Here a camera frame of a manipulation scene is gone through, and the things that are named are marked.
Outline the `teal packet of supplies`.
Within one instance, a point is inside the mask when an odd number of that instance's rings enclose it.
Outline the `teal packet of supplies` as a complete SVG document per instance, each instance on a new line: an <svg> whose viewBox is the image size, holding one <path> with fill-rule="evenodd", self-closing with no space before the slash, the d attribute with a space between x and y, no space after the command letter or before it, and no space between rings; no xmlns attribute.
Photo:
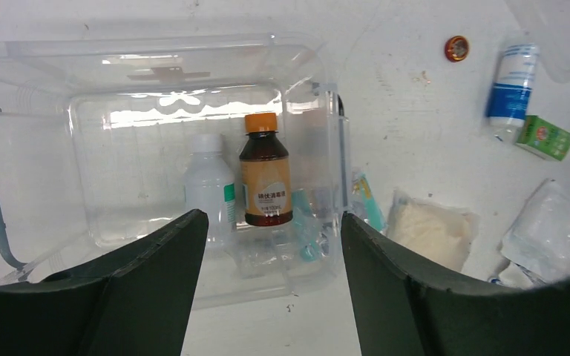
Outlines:
<svg viewBox="0 0 570 356"><path fill-rule="evenodd" d="M381 233L387 229L386 218L363 171L356 168L352 172L346 206L333 205L332 198L338 195L337 191L326 187L299 189L292 193L292 222L300 246L299 255L306 263L330 255L331 239L339 234L344 213L356 215Z"/></svg>

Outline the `white gauze packet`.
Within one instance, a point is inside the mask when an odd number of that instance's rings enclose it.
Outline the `white gauze packet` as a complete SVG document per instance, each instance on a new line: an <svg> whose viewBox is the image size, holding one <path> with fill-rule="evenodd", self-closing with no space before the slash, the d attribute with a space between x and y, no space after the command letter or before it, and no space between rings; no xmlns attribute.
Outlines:
<svg viewBox="0 0 570 356"><path fill-rule="evenodd" d="M570 193L553 179L544 181L502 238L500 252L544 283L570 277Z"/></svg>

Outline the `brown bottle orange label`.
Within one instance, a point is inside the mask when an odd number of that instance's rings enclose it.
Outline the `brown bottle orange label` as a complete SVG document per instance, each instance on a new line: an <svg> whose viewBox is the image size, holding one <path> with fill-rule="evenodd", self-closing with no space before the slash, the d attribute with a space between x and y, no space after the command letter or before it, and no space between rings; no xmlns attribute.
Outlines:
<svg viewBox="0 0 570 356"><path fill-rule="evenodd" d="M244 117L247 142L240 155L245 221L257 227L293 219L289 152L277 137L275 113Z"/></svg>

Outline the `white bottle green label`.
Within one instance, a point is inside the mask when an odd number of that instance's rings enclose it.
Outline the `white bottle green label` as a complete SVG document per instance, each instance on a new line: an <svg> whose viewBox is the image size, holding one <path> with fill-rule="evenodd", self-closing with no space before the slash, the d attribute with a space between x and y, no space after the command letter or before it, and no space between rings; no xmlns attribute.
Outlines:
<svg viewBox="0 0 570 356"><path fill-rule="evenodd" d="M207 245L214 248L231 244L236 230L235 175L223 158L220 134L193 137L183 190L185 208L207 214Z"/></svg>

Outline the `small green box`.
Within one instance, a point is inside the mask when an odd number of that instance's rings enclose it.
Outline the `small green box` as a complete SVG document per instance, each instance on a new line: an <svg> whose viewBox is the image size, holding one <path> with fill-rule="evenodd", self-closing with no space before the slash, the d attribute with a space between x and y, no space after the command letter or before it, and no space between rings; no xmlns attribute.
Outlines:
<svg viewBox="0 0 570 356"><path fill-rule="evenodd" d="M542 159L561 162L570 151L570 132L536 115L528 115L515 145Z"/></svg>

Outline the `clear plastic medicine box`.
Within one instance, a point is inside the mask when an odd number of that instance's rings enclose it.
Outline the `clear plastic medicine box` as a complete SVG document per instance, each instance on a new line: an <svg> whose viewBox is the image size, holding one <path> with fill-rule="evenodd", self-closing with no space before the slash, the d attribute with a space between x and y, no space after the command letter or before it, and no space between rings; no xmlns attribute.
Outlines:
<svg viewBox="0 0 570 356"><path fill-rule="evenodd" d="M292 192L326 187L347 205L347 120L324 43L308 36L0 42L0 285L45 277L153 233L188 211L183 175L198 134L220 134L235 175L232 243L207 245L195 308L300 295L331 283L328 257L300 255L293 222L248 225L244 117L275 113ZM284 235L295 267L242 279L230 251Z"/></svg>

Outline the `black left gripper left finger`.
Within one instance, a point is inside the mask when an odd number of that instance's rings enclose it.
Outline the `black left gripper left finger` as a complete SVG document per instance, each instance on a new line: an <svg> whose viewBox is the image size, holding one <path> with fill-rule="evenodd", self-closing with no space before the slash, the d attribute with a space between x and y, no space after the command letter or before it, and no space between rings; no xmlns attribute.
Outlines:
<svg viewBox="0 0 570 356"><path fill-rule="evenodd" d="M195 209L38 283L0 286L0 355L179 355L208 227Z"/></svg>

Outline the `white bottle blue label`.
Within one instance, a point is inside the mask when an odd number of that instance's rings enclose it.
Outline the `white bottle blue label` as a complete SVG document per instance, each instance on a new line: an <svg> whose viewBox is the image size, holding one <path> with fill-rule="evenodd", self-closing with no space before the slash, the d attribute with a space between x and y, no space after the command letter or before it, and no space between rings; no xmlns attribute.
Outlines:
<svg viewBox="0 0 570 356"><path fill-rule="evenodd" d="M513 41L500 51L485 109L492 134L500 142L512 141L525 124L539 56L538 46L528 40Z"/></svg>

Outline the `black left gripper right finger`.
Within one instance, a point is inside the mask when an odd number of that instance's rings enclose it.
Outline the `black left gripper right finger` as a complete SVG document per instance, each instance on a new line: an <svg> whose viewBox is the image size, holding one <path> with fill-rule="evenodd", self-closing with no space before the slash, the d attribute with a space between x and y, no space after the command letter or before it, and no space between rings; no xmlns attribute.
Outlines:
<svg viewBox="0 0 570 356"><path fill-rule="evenodd" d="M570 279L532 289L476 280L351 213L341 243L363 355L570 355Z"/></svg>

